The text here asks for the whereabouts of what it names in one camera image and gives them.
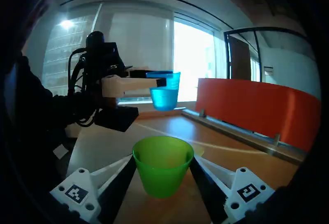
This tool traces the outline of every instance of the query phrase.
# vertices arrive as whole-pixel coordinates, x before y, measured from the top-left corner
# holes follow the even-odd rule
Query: blue plastic cup
[[[177,106],[180,72],[172,70],[153,71],[146,74],[147,78],[166,78],[167,86],[150,88],[153,106],[158,111],[170,111]]]

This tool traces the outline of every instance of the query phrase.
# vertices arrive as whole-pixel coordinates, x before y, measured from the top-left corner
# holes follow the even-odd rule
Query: orange panel
[[[308,151],[320,125],[320,101],[285,86],[237,79],[199,79],[196,110]]]

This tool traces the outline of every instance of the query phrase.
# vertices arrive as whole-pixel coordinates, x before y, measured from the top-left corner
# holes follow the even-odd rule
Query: green cup
[[[132,149],[145,191],[156,198],[172,196],[194,156],[187,142],[167,136],[144,138]]]

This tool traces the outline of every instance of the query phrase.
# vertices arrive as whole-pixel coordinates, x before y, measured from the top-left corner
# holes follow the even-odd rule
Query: table surface
[[[204,157],[235,171],[245,166],[273,189],[287,185],[298,166],[258,151],[183,116],[137,119],[125,132],[91,126],[81,131],[68,172],[79,167],[93,172],[131,153],[140,139],[173,136],[189,142]],[[190,170],[176,194],[155,199],[146,194],[136,170],[115,223],[211,223]]]

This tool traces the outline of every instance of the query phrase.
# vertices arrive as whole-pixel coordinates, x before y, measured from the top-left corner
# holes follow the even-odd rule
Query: ceiling light
[[[70,20],[64,20],[60,23],[60,25],[65,29],[69,29],[70,27],[72,27],[74,25],[74,23],[71,22]]]

